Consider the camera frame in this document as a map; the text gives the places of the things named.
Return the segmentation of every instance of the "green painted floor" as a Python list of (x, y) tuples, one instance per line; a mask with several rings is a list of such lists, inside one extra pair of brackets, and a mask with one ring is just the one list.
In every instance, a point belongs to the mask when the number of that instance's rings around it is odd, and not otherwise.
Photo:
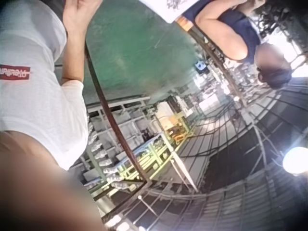
[[(146, 94), (155, 102), (194, 75), (197, 58), (189, 36), (138, 0), (104, 0), (87, 43), (108, 100)], [(84, 97), (98, 102), (87, 69)]]

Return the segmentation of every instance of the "person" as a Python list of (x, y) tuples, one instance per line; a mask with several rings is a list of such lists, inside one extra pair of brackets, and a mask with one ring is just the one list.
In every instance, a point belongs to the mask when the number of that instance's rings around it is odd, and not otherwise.
[[(88, 141), (82, 98), (85, 37), (101, 2), (67, 0), (65, 27), (39, 0), (11, 1), (0, 15), (0, 130), (28, 155), (65, 170)], [(59, 83), (54, 63), (65, 46)]]
[(102, 0), (66, 0), (63, 23), (44, 2), (0, 9), (1, 209), (10, 230), (105, 230), (90, 194), (65, 171), (87, 145), (85, 38)]
[(231, 60), (258, 67), (258, 79), (273, 89), (292, 78), (290, 64), (271, 44), (260, 42), (248, 16), (265, 0), (200, 0), (183, 16), (204, 32)]

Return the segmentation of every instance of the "white t-shirt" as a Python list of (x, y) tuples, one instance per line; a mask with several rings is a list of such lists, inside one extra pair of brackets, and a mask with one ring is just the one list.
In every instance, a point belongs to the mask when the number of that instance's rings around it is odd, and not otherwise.
[(39, 0), (10, 3), (0, 22), (0, 130), (33, 137), (67, 170), (86, 148), (88, 126), (83, 84), (60, 86), (53, 72), (64, 26)]

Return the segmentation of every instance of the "elbow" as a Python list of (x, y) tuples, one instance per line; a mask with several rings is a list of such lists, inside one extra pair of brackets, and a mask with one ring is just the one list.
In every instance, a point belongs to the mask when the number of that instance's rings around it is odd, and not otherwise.
[(198, 14), (196, 18), (194, 19), (194, 22), (198, 27), (202, 25), (202, 23), (206, 20), (206, 17), (204, 17), (202, 14)]

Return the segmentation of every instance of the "ceiling light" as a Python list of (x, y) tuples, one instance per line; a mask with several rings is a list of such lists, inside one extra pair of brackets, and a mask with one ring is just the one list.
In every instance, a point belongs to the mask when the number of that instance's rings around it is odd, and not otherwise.
[(123, 222), (116, 229), (116, 231), (127, 231), (127, 230), (129, 230), (129, 225), (127, 224), (127, 222)]
[(282, 166), (291, 174), (308, 171), (308, 148), (296, 147), (288, 151), (284, 156)]
[(115, 215), (113, 218), (111, 218), (109, 221), (106, 222), (105, 226), (107, 227), (113, 227), (115, 226), (117, 223), (119, 223), (121, 221), (121, 217), (119, 215)]

